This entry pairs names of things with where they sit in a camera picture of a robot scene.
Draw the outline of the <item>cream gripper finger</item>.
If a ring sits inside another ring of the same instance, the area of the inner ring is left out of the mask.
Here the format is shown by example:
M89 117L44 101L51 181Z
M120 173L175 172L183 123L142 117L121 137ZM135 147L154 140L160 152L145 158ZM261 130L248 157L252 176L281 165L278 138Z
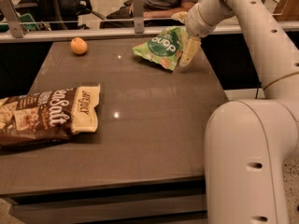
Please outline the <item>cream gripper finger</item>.
M171 19L174 21L179 21L181 23L185 23L187 17L186 11L180 11L171 16Z
M179 65L181 67L187 66L192 61L201 46L201 39L197 36L192 36L188 39L187 44L184 46Z

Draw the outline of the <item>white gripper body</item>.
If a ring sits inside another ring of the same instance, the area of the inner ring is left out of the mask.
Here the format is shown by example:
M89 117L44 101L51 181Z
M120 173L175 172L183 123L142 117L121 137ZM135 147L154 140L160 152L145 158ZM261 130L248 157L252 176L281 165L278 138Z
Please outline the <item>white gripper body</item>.
M196 3L185 17L185 28L189 35L195 37L206 37L216 28L215 25L209 25L200 12L200 4Z

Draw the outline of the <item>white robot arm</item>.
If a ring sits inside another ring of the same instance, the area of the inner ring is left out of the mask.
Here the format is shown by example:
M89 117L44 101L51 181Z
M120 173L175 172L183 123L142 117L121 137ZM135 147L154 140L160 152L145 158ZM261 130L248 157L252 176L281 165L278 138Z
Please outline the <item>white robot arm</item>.
M262 0L203 0L185 18L205 37L237 17L264 97L230 101L205 134L208 224L289 224L284 160L299 153L299 49Z

